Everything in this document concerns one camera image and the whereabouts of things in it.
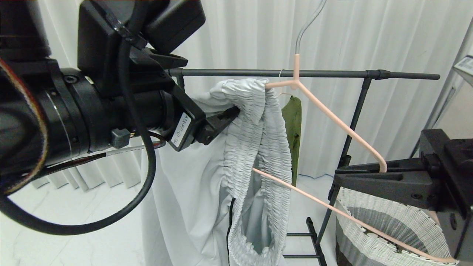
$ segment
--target black metal clothing rack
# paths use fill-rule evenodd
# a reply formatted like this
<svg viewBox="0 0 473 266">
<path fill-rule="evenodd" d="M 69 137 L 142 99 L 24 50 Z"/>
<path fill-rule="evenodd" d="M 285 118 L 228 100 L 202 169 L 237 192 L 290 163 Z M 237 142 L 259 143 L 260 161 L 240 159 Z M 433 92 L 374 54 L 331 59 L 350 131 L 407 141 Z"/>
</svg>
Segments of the black metal clothing rack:
<svg viewBox="0 0 473 266">
<path fill-rule="evenodd" d="M 169 75 L 176 77 L 177 84 L 184 88 L 184 76 L 209 76 L 209 77 L 292 77 L 292 70 L 251 70 L 251 69 L 185 69 L 175 68 L 168 70 Z M 415 79 L 415 80 L 438 80 L 440 75 L 437 74 L 424 74 L 424 73 L 406 73 L 406 72 L 390 72 L 386 70 L 366 70 L 366 71 L 326 71 L 326 70 L 301 70 L 300 77 L 302 78 L 360 78 L 363 79 L 361 85 L 360 95 L 358 102 L 353 113 L 350 128 L 355 130 L 358 123 L 358 118 L 363 108 L 366 95 L 368 93 L 369 86 L 372 80 L 384 80 L 384 79 Z M 338 167 L 348 166 L 350 164 L 351 156 L 348 155 L 348 149 L 350 147 L 351 137 L 347 135 L 345 144 L 343 146 L 342 154 Z M 330 205 L 334 206 L 337 199 L 339 186 L 332 183 L 332 187 L 329 191 L 328 200 Z M 284 255 L 285 258 L 317 258 L 320 266 L 327 266 L 325 256 L 322 251 L 320 242 L 324 236 L 325 229 L 327 228 L 328 221 L 332 210 L 327 209 L 325 213 L 324 221 L 320 227 L 320 231 L 317 235 L 314 223 L 310 217 L 307 217 L 306 224 L 309 233 L 288 233 L 289 237 L 310 237 L 314 246 L 314 255 Z"/>
</svg>

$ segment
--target black drawstring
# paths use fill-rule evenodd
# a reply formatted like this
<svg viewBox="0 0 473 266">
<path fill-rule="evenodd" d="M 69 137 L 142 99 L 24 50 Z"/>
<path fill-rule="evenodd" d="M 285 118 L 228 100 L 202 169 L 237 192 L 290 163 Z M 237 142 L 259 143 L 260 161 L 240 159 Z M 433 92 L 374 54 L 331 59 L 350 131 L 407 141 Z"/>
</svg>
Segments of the black drawstring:
<svg viewBox="0 0 473 266">
<path fill-rule="evenodd" d="M 233 203 L 235 203 L 235 198 L 232 198 L 232 202 L 230 203 L 230 223 L 228 226 L 227 231 L 227 253 L 228 253 L 228 265 L 230 265 L 230 250 L 228 249 L 228 235 L 230 234 L 230 228 L 232 227 L 232 217 L 233 217 Z"/>
</svg>

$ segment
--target clothes hanger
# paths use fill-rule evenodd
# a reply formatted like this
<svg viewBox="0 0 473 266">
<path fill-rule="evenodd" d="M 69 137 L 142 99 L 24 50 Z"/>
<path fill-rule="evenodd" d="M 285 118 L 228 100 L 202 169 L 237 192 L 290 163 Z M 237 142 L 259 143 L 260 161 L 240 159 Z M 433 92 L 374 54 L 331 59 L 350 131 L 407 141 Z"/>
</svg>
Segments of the clothes hanger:
<svg viewBox="0 0 473 266">
<path fill-rule="evenodd" d="M 281 69 L 281 71 L 279 71 L 279 81 L 281 81 L 281 73 L 284 69 Z M 278 97 L 281 96 L 282 94 L 286 94 L 286 95 L 290 95 L 292 97 L 294 97 L 294 95 L 290 94 L 290 93 L 287 93 L 287 92 L 283 92 L 282 91 L 282 87 L 281 87 L 281 92 L 278 94 Z"/>
<path fill-rule="evenodd" d="M 302 38 L 302 35 L 304 34 L 304 32 L 307 30 L 307 28 L 310 26 L 310 24 L 317 18 L 317 16 L 320 14 L 320 12 L 322 11 L 322 9 L 324 8 L 324 5 L 326 3 L 326 0 L 321 0 L 317 10 L 315 11 L 315 13 L 313 14 L 312 18 L 304 25 L 304 27 L 301 29 L 301 31 L 299 32 L 299 35 L 298 35 L 298 38 L 297 38 L 297 41 L 296 41 L 296 53 L 294 55 L 294 77 L 292 80 L 286 80 L 286 81 L 279 81 L 279 82 L 273 82 L 273 83 L 267 83 L 266 84 L 266 89 L 271 89 L 271 88 L 278 88 L 278 87 L 284 87 L 284 86 L 291 86 L 292 89 L 300 89 L 308 98 L 309 100 L 311 100 L 317 107 L 319 107 L 319 109 L 324 113 L 326 114 L 330 119 L 332 119 L 332 121 L 334 121 L 339 127 L 341 127 L 348 135 L 350 135 L 353 139 L 355 139 L 356 141 L 358 141 L 361 145 L 363 145 L 379 162 L 379 172 L 383 172 L 385 173 L 387 171 L 387 164 L 386 164 L 386 161 L 384 160 L 384 158 L 379 154 L 379 152 L 377 152 L 373 147 L 371 147 L 371 145 L 369 145 L 365 140 L 363 140 L 363 138 L 361 138 L 358 134 L 356 134 L 350 127 L 348 127 L 342 120 L 340 120 L 332 111 L 330 111 L 329 108 L 327 108 L 319 99 L 317 99 L 305 86 L 304 84 L 302 84 L 299 80 L 299 62 L 300 62 L 300 57 L 299 57 L 299 48 L 300 48 L 300 40 Z M 325 206 L 326 208 L 328 209 L 331 209 L 332 211 L 350 219 L 351 221 L 359 224 L 360 226 L 370 230 L 371 232 L 377 234 L 378 236 L 384 238 L 384 239 L 387 239 L 388 241 L 391 241 L 393 242 L 394 244 L 406 249 L 406 250 L 409 250 L 419 256 L 422 256 L 422 257 L 425 257 L 427 259 L 430 259 L 432 261 L 437 261 L 437 262 L 441 262 L 441 263 L 454 263 L 456 262 L 456 260 L 453 258 L 453 257 L 448 257 L 448 258 L 441 258 L 441 257 L 434 257 L 434 256 L 431 256 L 417 248 L 414 248 L 410 245 L 407 245 L 383 232 L 381 232 L 380 230 L 356 219 L 355 217 L 351 216 L 351 215 L 348 215 L 342 211 L 340 211 L 339 209 L 335 208 L 334 206 L 331 206 L 330 204 L 327 204 L 323 201 L 321 201 L 320 199 L 310 195 L 309 193 L 307 192 L 304 192 L 302 191 L 301 189 L 291 185 L 291 184 L 288 184 L 286 182 L 284 182 L 283 180 L 277 178 L 277 177 L 274 177 L 268 173 L 265 173 L 263 171 L 260 171 L 256 168 L 253 168 L 252 169 L 254 172 L 260 174 L 262 177 L 265 177 L 265 178 L 268 178 L 268 179 L 271 179 L 272 181 L 275 181 L 289 189 L 292 189 L 300 194 L 302 194 L 303 196 L 305 197 L 308 197 L 310 198 L 311 200 L 319 203 L 319 204 L 322 204 L 323 206 Z"/>
</svg>

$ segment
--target white label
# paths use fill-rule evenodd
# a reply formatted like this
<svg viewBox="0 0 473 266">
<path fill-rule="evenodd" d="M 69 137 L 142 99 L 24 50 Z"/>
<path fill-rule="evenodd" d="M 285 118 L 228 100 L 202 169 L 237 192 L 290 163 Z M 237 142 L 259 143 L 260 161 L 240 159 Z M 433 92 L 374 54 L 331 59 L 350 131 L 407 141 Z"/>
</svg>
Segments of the white label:
<svg viewBox="0 0 473 266">
<path fill-rule="evenodd" d="M 174 135 L 171 138 L 171 142 L 174 144 L 174 146 L 181 146 L 182 139 L 184 138 L 184 135 L 187 132 L 187 128 L 189 127 L 191 122 L 192 119 L 185 112 L 182 113 L 181 119 L 177 124 L 176 131 L 174 131 Z"/>
<path fill-rule="evenodd" d="M 473 75 L 473 58 L 465 57 L 455 65 L 459 70 Z"/>
</svg>

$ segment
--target striped basket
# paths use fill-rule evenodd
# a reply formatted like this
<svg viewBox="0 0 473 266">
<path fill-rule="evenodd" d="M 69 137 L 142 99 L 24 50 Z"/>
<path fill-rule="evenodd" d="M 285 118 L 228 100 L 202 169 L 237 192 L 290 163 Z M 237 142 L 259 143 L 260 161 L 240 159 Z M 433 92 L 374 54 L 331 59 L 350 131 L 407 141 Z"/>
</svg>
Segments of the striped basket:
<svg viewBox="0 0 473 266">
<path fill-rule="evenodd" d="M 436 257 L 450 257 L 441 228 L 423 210 L 341 188 L 336 207 L 378 230 Z M 433 266 L 437 263 L 406 250 L 337 215 L 339 266 Z"/>
</svg>

